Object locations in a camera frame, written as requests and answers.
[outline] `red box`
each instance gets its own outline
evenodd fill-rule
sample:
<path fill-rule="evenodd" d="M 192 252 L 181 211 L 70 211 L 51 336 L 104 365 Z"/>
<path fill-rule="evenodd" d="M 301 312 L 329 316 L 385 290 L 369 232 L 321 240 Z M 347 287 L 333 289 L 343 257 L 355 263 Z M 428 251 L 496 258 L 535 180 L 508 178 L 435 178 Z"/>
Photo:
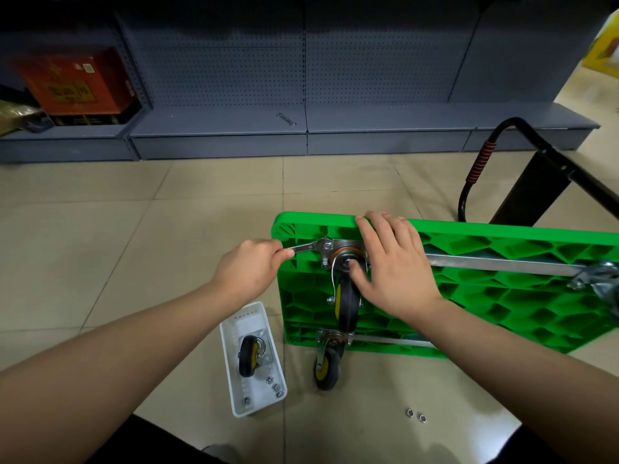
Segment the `red box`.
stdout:
<path fill-rule="evenodd" d="M 14 61 L 28 89 L 51 116 L 120 114 L 137 100 L 113 48 L 94 53 L 44 53 Z"/>

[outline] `floor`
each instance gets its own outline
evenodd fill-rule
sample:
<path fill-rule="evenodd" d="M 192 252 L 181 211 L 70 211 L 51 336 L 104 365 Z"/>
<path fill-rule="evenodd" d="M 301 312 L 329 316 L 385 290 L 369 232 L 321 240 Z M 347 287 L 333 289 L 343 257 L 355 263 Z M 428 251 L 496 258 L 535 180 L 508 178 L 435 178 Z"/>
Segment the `floor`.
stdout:
<path fill-rule="evenodd" d="M 558 99 L 602 124 L 577 153 L 619 192 L 619 81 L 578 69 Z M 531 153 L 496 153 L 468 201 L 487 222 Z M 0 367 L 181 295 L 282 210 L 453 220 L 473 153 L 312 156 L 0 168 Z M 540 226 L 619 231 L 570 186 Z M 276 286 L 267 306 L 285 367 L 285 402 L 244 419 L 230 410 L 219 331 L 137 413 L 203 447 L 231 443 L 247 462 L 483 463 L 518 421 L 449 361 L 347 353 L 336 390 L 318 393 L 314 351 L 283 343 Z M 575 356 L 619 374 L 617 330 Z M 408 419 L 422 411 L 427 423 Z"/>

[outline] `black wheel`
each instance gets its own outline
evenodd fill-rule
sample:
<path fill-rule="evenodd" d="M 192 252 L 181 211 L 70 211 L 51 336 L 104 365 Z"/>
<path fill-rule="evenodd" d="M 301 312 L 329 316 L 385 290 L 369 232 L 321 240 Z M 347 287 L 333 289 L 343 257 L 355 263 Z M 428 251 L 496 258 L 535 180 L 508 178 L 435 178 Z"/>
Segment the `black wheel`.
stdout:
<path fill-rule="evenodd" d="M 241 343 L 241 351 L 238 356 L 238 372 L 248 378 L 254 375 L 258 365 L 258 337 L 247 335 Z"/>
<path fill-rule="evenodd" d="M 318 363 L 318 359 L 314 361 L 314 380 L 316 381 L 316 386 L 321 391 L 330 391 L 336 386 L 337 380 L 340 377 L 340 356 L 335 350 L 328 348 L 324 351 L 324 359 L 319 371 L 316 371 L 316 363 Z"/>
<path fill-rule="evenodd" d="M 350 274 L 342 273 L 336 289 L 336 318 L 340 332 L 348 334 L 355 331 L 360 308 L 359 288 L 351 280 Z"/>

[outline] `rubber tire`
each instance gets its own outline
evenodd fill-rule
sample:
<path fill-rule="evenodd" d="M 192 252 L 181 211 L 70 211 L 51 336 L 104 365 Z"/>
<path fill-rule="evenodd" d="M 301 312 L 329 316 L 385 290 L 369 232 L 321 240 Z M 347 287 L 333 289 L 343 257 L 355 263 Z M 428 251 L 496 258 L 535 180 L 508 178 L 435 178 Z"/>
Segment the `rubber tire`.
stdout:
<path fill-rule="evenodd" d="M 255 361 L 254 345 L 258 344 L 258 337 L 254 335 L 246 335 L 241 343 L 241 351 L 238 356 L 238 372 L 244 378 L 252 377 L 256 366 L 253 366 Z"/>
<path fill-rule="evenodd" d="M 345 334 L 353 333 L 359 319 L 361 293 L 353 283 L 349 273 L 340 275 L 340 308 L 337 316 L 337 329 Z"/>
<path fill-rule="evenodd" d="M 314 361 L 314 381 L 316 381 L 316 387 L 321 391 L 330 391 L 336 386 L 337 380 L 340 379 L 340 356 L 335 350 L 330 348 L 324 351 L 324 357 L 329 362 L 327 369 L 327 376 L 323 379 L 318 379 L 316 376 L 316 364 L 318 358 Z"/>

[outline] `forearm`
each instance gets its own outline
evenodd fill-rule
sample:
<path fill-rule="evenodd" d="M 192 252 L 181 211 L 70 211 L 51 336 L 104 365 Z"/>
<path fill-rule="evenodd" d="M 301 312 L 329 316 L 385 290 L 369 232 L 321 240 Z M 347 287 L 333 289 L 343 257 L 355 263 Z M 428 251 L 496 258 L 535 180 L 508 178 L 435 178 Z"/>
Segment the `forearm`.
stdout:
<path fill-rule="evenodd" d="M 449 301 L 409 323 L 566 460 L 619 460 L 619 378 Z"/>
<path fill-rule="evenodd" d="M 3 461 L 82 462 L 231 310 L 205 286 L 0 375 Z"/>

